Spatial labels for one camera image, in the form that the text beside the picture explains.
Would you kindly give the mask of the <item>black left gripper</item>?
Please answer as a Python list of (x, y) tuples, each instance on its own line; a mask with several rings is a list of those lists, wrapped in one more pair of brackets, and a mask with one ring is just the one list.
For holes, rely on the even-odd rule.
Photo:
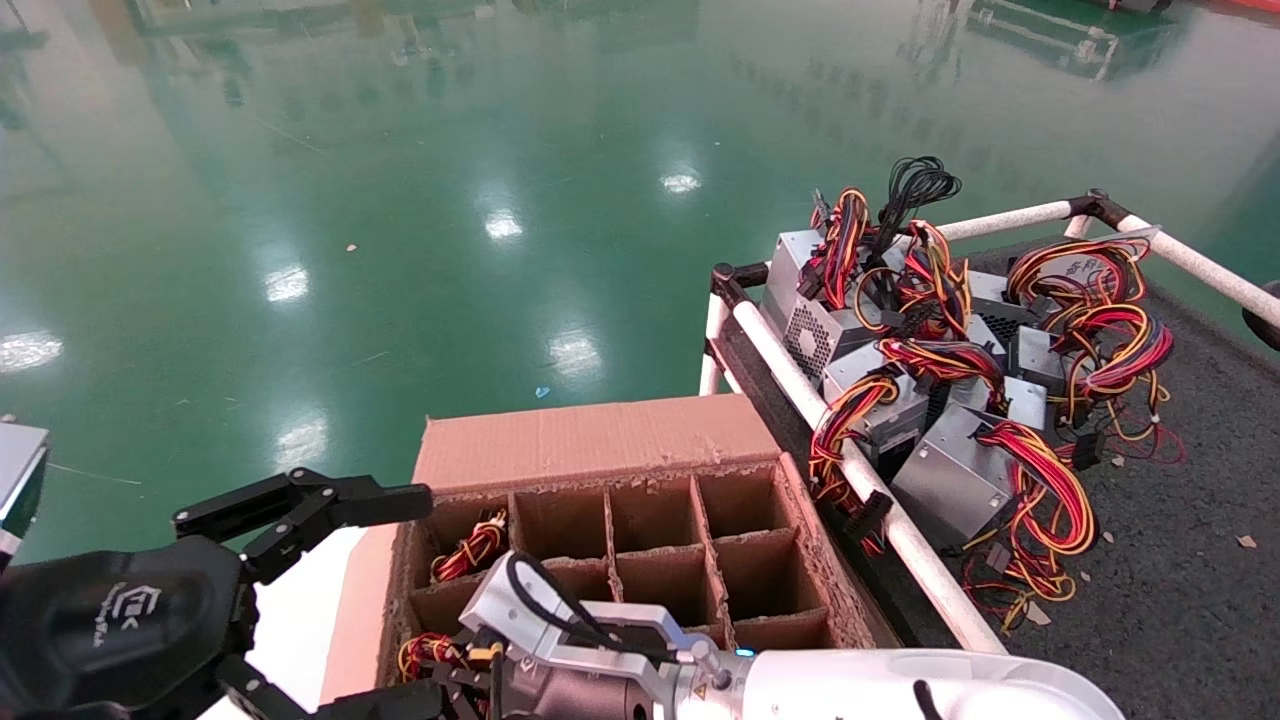
[[(279, 579), (339, 529), (417, 521), (433, 509), (424, 484), (296, 468), (179, 510), (172, 524), (183, 539), (159, 550), (9, 568), (3, 716), (197, 719), (224, 691), (251, 719), (438, 719), (445, 693), (435, 682), (348, 694), (308, 712), (242, 657), (259, 621), (252, 583)], [(252, 530), (261, 534), (242, 560), (218, 544)]]

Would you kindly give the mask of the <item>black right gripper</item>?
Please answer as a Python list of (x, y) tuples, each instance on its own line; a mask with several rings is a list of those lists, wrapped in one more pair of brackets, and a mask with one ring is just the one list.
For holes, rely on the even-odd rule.
[(433, 667), (438, 719), (489, 719), (499, 691), (502, 719), (653, 719), (657, 702), (639, 682), (600, 673), (506, 662), (506, 642), (457, 644), (461, 667)]

